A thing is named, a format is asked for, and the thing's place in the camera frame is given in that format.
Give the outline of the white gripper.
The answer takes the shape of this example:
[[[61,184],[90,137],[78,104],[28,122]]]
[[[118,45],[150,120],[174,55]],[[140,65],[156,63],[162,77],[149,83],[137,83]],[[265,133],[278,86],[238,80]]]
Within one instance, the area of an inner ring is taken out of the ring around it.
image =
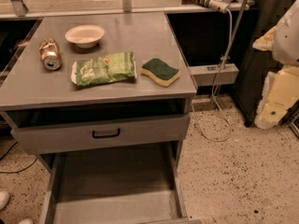
[[[252,47],[271,51],[273,58],[287,65],[277,73],[269,72],[263,84],[254,124],[260,129],[272,128],[299,100],[299,0],[296,0],[277,26],[256,39]]]

